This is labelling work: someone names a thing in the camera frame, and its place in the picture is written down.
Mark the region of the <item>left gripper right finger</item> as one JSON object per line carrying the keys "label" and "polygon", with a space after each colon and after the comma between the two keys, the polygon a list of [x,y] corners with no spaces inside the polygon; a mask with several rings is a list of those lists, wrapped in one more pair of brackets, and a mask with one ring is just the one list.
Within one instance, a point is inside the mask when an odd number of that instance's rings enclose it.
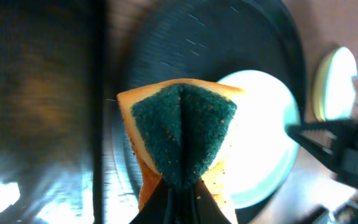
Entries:
{"label": "left gripper right finger", "polygon": [[190,187],[190,213],[192,224],[231,224],[201,179]]}

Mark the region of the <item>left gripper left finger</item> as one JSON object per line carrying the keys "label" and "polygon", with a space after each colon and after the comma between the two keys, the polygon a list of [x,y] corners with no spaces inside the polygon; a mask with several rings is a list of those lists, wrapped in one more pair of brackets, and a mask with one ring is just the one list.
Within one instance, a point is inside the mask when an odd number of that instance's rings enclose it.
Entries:
{"label": "left gripper left finger", "polygon": [[130,224],[172,224],[175,191],[161,180],[139,214]]}

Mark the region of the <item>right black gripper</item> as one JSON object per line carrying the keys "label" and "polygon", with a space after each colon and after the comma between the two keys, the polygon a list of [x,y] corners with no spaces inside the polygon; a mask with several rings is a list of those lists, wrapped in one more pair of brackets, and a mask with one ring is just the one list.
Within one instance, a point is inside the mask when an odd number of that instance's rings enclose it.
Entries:
{"label": "right black gripper", "polygon": [[289,124],[286,133],[329,170],[358,190],[358,120]]}

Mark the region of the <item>light blue plate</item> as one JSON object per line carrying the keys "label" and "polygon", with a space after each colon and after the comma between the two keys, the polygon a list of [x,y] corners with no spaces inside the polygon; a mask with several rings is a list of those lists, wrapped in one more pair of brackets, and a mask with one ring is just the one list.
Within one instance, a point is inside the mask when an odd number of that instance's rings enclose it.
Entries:
{"label": "light blue plate", "polygon": [[312,88],[313,112],[318,121],[351,116],[356,91],[356,59],[347,47],[339,47],[320,61]]}
{"label": "light blue plate", "polygon": [[243,70],[218,82],[246,92],[227,132],[224,175],[234,208],[246,208],[272,195],[290,173],[298,144],[285,128],[300,123],[300,112],[289,88],[268,73]]}

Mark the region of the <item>yellow green scrub sponge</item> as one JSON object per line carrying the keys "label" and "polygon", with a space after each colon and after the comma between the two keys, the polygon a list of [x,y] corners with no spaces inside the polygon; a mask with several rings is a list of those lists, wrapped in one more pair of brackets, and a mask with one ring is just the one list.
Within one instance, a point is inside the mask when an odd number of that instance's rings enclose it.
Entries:
{"label": "yellow green scrub sponge", "polygon": [[142,175],[139,212],[161,180],[174,191],[172,223],[191,223],[190,187],[201,179],[230,221],[224,191],[228,131],[243,89],[181,78],[124,91],[117,102]]}

